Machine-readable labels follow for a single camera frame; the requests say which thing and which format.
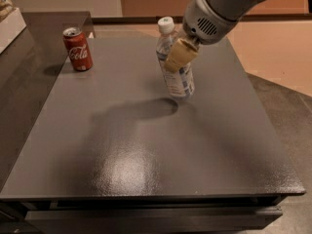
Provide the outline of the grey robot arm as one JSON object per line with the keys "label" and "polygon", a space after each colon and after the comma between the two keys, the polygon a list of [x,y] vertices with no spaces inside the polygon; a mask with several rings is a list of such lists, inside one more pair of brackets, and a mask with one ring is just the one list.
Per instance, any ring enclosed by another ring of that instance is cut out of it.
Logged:
{"label": "grey robot arm", "polygon": [[192,0],[184,13],[182,32],[165,60],[176,73],[198,56],[200,45],[219,42],[254,6],[266,0]]}

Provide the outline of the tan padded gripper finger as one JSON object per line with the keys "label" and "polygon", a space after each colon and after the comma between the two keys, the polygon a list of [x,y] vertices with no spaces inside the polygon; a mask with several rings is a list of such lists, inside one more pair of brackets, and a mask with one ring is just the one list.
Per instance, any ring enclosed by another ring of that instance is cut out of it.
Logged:
{"label": "tan padded gripper finger", "polygon": [[177,37],[165,59],[164,67],[172,72],[178,72],[182,67],[194,60],[199,53],[197,38]]}

